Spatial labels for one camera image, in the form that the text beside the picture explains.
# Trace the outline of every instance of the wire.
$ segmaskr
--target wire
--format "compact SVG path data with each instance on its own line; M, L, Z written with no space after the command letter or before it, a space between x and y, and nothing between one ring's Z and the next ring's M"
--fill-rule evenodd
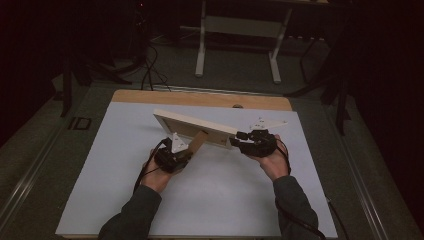
M284 152L281 148L277 146L278 151L280 151L281 154L283 154L284 160L286 160L287 168L289 170L289 175L291 173L291 167L290 167L290 161L289 161L289 150L287 149L286 144L283 143L280 139L277 139L277 141L281 142L283 144L283 147L286 149L286 152Z
M141 80L141 90L143 90L143 88L144 88L144 82L146 81L146 77L149 76L150 89L153 91L151 69L152 69L153 65L155 65L156 60L158 58L158 51L156 50L156 48L152 47L150 44L149 44L149 47L152 48L155 51L155 57L153 58L153 61L151 62L150 66L149 66L148 61L146 61L147 71L144 74L143 79Z
M149 171L149 172L147 172L147 173L146 173L147 167L149 166L149 163L152 161L153 156L155 156L155 154L156 154L156 152L158 151L158 149L159 149L160 145L162 145L163 143L165 143L165 140L166 140L166 139L162 139L162 140L158 143L158 145L156 145L155 149L154 149L154 150L150 153L149 159L147 160L146 164L145 164L145 165L143 166L143 168L141 169L140 174L138 175L137 181L135 181L133 194L134 194L134 193L135 193L135 191L137 190L138 186L140 186L141 179L142 179L144 176L146 176L147 174L149 174L149 173L151 173L151 172L153 172L153 171L156 171L156 170L158 170L158 169L160 168L160 166L159 166L158 168L156 168L156 169L154 169L154 170L151 170L151 171Z
M275 199L275 206L277 206L278 211L282 215L284 215L286 218L288 218L290 221L298 224L299 226L301 226L301 227L305 228L306 230L310 231L311 233L317 235L321 240L325 240L326 239L325 238L325 235L320 230L318 230L318 228L310 225L309 223L306 223L306 222L300 220L299 218L293 216L292 214L290 214L289 212L287 212L286 210L284 210L280 206L280 204L278 204L277 199Z
M182 39L185 39L185 38L189 38L189 37L191 37L191 36L193 36L193 35L195 35L195 34L197 34L199 32L200 32L200 30L195 30L195 31L193 31L191 33L188 33L188 34L186 34L184 36L179 37L179 40L182 40ZM149 40L149 42L150 43L153 43L153 44L157 44L157 45L171 45L171 44L175 43L174 41L167 39L165 34L161 34L161 35L159 35L157 37L153 37L152 39Z
M346 236L346 240L350 240L349 235L347 235L347 230L346 230L339 214L337 213L336 208L334 208L333 204L331 203L331 199L328 198L327 196L325 196L325 197L327 198L327 202L328 202L328 205L330 206L331 211L333 211L334 215L336 215L337 221L339 221L339 223L340 223L340 227L342 228L343 233Z
M149 174L149 173L151 173L151 172L154 172L154 171L156 171L156 170L158 170L158 169L160 169L160 166L159 166L159 167L157 167L157 168L155 168L155 169L153 169L153 170L151 170L151 171L146 172L145 174L143 174L142 178L143 178L144 176L146 176L147 174Z
M169 88L168 84L166 83L168 81L168 77L165 74L160 73L154 66L151 67L151 70L156 74L156 76L160 79L160 83L153 83L158 85L165 85L168 90L171 92L171 88Z

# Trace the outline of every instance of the white tabletop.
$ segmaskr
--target white tabletop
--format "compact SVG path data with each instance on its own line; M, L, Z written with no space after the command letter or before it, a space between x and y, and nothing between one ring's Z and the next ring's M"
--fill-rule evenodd
M297 178L319 218L319 229L337 237L321 183L296 112L112 102L63 212L56 234L96 235L130 199L150 149L167 137L153 116L173 111L248 132L259 117L286 120L270 129L290 152ZM161 194L152 237L280 236L272 183L258 163L237 148L203 145Z

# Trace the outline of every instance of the person's left hand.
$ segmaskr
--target person's left hand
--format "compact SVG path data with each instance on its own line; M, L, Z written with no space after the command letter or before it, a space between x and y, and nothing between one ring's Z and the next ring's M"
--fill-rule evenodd
M165 189L166 185L168 185L168 182L171 179L171 177L173 177L174 175L178 174L181 171L182 170L179 170L174 173L168 173L168 172L162 171L162 169L160 169L159 166L156 164L155 157L153 157L149 165L147 166L147 169L146 169L147 174L141 179L140 185L141 184L145 185L155 190L157 193L161 193Z

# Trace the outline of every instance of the desk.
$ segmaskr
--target desk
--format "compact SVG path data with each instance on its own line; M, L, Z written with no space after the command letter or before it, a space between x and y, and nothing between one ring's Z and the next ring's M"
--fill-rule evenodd
M181 102L191 106L176 106ZM234 104L245 109L228 108ZM258 109L261 106L268 110ZM174 109L217 123L231 120L241 131L246 131L243 126L248 126L256 114L271 119L284 116L290 127L273 132L285 136L286 145L292 149L290 155L296 159L292 162L292 173L317 211L320 230L329 237L337 236L297 114L281 111L291 110L287 99L124 90L117 91L109 105L57 234L67 238L95 237L100 227L128 201L137 168L143 162L140 155L163 138L163 130L154 125L150 114L153 108ZM162 193L163 202L150 231L152 237L279 235L272 185L257 164L246 161L237 149L202 146L185 170Z
M256 1L257 4L274 4L284 6L284 12L281 13L284 17L280 22L277 21L260 21L252 19L241 19L233 17L222 17L209 15L206 12L206 0L202 2L202 12L200 21L200 44L197 56L196 71L197 77L203 76L203 68L205 62L205 35L206 32L218 32L228 34L238 34L257 37L275 38L276 43L268 57L272 72L273 81L276 84L281 83L280 72L277 64L277 55L280 51L281 43L284 39L287 25L289 23L293 9L298 7L313 6L313 7L343 7L346 5L329 3L327 0L279 0L279 1Z

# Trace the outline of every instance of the gray sleeve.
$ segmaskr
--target gray sleeve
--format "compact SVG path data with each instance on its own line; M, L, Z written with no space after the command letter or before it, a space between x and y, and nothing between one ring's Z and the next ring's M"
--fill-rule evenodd
M98 239L147 239L151 222L162 198L149 187L140 185L131 199L122 207L121 213L103 225Z
M284 176L273 182L278 204L294 217L318 227L318 216L311 208L302 187L292 176ZM281 236L283 239L318 239L318 237L278 213Z

